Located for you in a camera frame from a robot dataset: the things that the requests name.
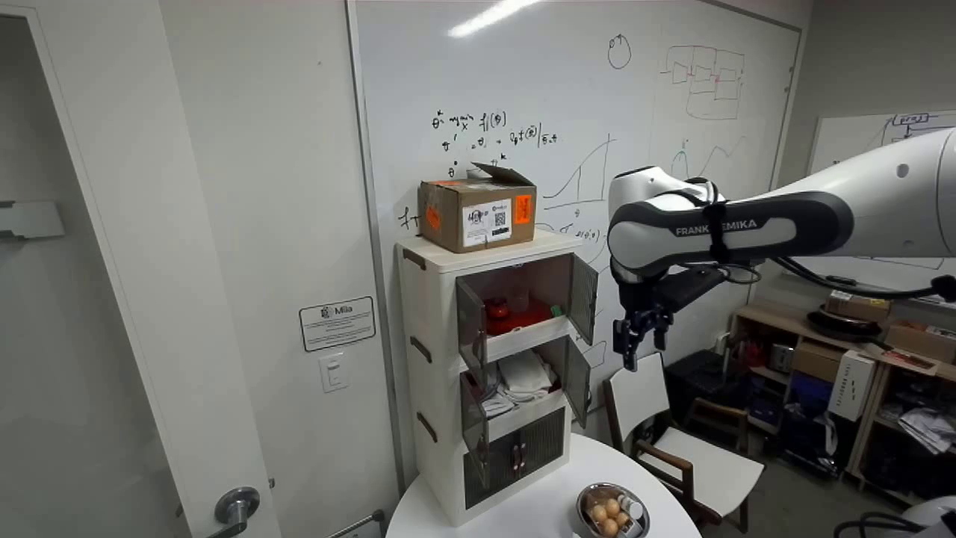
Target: sign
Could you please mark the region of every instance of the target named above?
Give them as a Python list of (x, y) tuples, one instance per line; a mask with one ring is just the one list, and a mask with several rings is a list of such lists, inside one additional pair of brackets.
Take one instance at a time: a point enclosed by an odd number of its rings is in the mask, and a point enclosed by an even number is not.
[(298, 327), (304, 352), (349, 348), (378, 336), (378, 307), (370, 295), (313, 306), (298, 310)]

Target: bowl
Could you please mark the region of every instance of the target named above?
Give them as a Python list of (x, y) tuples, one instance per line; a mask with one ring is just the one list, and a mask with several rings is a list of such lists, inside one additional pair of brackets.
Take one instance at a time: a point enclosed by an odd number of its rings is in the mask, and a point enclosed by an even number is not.
[(606, 481), (597, 481), (597, 484), (590, 484), (576, 503), (575, 503), (575, 520), (576, 520), (576, 530), (581, 534), (590, 534), (590, 538), (606, 538), (602, 534), (602, 530), (596, 527), (590, 508), (596, 506), (606, 506), (606, 503), (617, 503), (620, 512), (627, 515), (627, 524), (620, 527), (620, 531), (612, 538), (645, 538), (649, 530), (652, 530), (652, 515), (645, 508), (642, 499), (636, 499), (627, 487), (623, 484), (606, 484)]

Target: wall socket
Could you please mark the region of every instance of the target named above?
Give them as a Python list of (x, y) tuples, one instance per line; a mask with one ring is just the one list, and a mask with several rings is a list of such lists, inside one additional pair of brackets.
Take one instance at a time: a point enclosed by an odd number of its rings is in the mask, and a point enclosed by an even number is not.
[(324, 391), (325, 394), (349, 390), (349, 361), (343, 352), (324, 355), (319, 372), (324, 372)]

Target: label on box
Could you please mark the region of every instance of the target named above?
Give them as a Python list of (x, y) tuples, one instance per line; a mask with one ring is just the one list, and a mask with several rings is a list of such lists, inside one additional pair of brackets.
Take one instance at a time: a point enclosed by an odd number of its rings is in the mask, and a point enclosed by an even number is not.
[(512, 197), (461, 209), (464, 246), (512, 239)]
[(521, 227), (521, 224), (531, 224), (531, 219), (534, 219), (534, 194), (516, 194), (514, 197), (514, 224)]

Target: eggs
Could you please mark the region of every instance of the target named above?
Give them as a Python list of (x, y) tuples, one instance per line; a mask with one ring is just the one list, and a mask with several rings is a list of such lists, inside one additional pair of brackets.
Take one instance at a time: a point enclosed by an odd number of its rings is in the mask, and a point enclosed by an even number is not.
[(585, 497), (585, 515), (602, 538), (620, 538), (630, 530), (630, 506), (617, 491), (596, 487)]

